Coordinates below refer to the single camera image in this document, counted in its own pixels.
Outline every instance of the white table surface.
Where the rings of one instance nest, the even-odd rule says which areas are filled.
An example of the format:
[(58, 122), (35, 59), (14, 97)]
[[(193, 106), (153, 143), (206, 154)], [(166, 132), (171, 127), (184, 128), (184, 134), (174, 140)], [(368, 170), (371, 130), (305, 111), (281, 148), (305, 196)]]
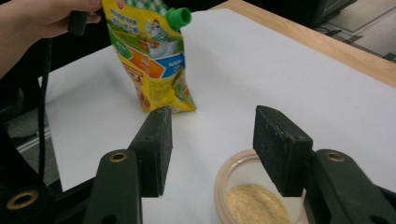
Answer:
[[(396, 90), (230, 10), (195, 12), (182, 29), (187, 82), (198, 106), (174, 114), (164, 195), (143, 199), (145, 223), (219, 223), (220, 166), (252, 148), (256, 105), (282, 111), (314, 150), (351, 156), (396, 191)], [(47, 116), (64, 190), (127, 148), (145, 120), (112, 47), (50, 74)]]

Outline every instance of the plastic container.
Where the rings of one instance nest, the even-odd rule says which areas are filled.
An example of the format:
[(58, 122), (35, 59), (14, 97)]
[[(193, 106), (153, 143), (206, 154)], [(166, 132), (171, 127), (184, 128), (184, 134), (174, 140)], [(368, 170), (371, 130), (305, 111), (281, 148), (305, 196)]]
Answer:
[(228, 159), (219, 170), (215, 185), (215, 204), (222, 223), (238, 224), (228, 202), (227, 193), (242, 184), (257, 184), (269, 189), (285, 205), (290, 223), (307, 224), (304, 211), (304, 197), (284, 198), (277, 192), (276, 186), (262, 167), (254, 149), (237, 153)]

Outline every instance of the black cable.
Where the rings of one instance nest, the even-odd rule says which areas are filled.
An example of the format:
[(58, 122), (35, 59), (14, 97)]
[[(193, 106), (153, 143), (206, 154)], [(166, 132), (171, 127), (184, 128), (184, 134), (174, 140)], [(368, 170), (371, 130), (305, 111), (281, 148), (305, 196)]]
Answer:
[(47, 85), (50, 75), (51, 54), (52, 54), (52, 39), (45, 39), (45, 60), (44, 71), (41, 79), (40, 101), (38, 103), (38, 139), (39, 139), (39, 154), (38, 154), (38, 175), (44, 181), (44, 170), (46, 167), (46, 137), (45, 137), (45, 104)]

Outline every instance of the yellow pouch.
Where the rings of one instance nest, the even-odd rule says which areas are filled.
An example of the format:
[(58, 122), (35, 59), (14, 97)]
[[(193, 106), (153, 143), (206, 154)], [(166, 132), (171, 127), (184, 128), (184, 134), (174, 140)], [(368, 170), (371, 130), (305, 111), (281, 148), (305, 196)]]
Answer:
[(195, 110), (185, 79), (180, 24), (169, 23), (174, 9), (158, 0), (103, 0), (102, 5), (111, 43), (134, 82), (143, 111), (165, 105), (173, 112)]

